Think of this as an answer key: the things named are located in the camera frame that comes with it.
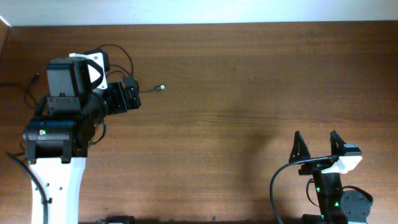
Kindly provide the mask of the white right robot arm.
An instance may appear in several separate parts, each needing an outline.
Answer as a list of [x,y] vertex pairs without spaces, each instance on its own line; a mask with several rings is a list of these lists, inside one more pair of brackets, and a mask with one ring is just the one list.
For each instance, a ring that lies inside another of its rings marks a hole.
[[304,214],[302,223],[366,223],[373,196],[359,187],[344,186],[341,174],[353,170],[362,160],[357,144],[346,143],[336,131],[330,133],[331,154],[312,158],[299,131],[295,132],[289,164],[300,166],[299,175],[310,175],[320,209],[319,215]]

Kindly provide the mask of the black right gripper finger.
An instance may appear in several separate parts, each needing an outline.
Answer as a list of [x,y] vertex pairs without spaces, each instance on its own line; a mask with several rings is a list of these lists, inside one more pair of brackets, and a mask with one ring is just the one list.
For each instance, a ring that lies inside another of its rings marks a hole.
[[330,133],[330,144],[332,155],[342,156],[346,152],[346,143],[335,130]]
[[308,147],[300,133],[296,131],[294,135],[294,143],[289,157],[289,163],[310,159]]

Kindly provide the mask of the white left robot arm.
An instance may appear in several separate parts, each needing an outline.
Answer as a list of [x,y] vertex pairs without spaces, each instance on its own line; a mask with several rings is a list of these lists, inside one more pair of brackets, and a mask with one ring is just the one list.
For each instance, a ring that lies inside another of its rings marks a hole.
[[106,66],[81,57],[47,65],[50,93],[24,129],[32,177],[32,223],[78,223],[80,186],[96,127],[105,117],[138,109],[138,82],[107,83]]

